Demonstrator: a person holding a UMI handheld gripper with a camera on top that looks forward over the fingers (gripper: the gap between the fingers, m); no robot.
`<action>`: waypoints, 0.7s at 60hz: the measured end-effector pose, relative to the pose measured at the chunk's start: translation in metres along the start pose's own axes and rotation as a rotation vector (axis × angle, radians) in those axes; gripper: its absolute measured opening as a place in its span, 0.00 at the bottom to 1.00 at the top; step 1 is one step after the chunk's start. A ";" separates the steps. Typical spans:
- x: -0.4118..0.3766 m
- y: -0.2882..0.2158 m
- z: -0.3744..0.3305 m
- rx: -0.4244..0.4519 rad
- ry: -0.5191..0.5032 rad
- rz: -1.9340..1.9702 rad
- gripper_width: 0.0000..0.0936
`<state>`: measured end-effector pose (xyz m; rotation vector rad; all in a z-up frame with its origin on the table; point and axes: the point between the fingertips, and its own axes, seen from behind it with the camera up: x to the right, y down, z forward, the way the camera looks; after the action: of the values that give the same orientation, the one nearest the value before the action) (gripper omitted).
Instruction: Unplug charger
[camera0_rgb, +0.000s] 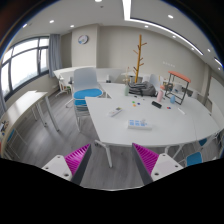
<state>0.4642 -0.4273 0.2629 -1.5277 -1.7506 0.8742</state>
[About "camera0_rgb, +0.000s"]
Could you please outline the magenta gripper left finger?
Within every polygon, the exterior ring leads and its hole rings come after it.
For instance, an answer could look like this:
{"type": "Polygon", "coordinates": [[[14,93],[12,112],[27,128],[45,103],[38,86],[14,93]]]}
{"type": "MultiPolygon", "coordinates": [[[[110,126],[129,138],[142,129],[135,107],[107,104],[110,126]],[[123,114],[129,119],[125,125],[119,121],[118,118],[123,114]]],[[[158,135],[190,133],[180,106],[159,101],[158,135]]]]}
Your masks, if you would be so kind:
{"type": "Polygon", "coordinates": [[[87,144],[66,156],[56,155],[42,169],[79,185],[91,153],[91,145],[87,144]]]}

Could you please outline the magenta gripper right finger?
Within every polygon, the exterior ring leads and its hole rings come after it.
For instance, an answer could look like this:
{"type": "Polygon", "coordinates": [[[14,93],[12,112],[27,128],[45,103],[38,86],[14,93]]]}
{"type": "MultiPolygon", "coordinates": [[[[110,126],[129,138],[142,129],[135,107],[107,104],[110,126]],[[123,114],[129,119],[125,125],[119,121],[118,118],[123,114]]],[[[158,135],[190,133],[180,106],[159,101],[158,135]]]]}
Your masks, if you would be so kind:
{"type": "Polygon", "coordinates": [[[157,154],[136,143],[132,144],[132,153],[144,185],[182,169],[168,154],[157,154]]]}

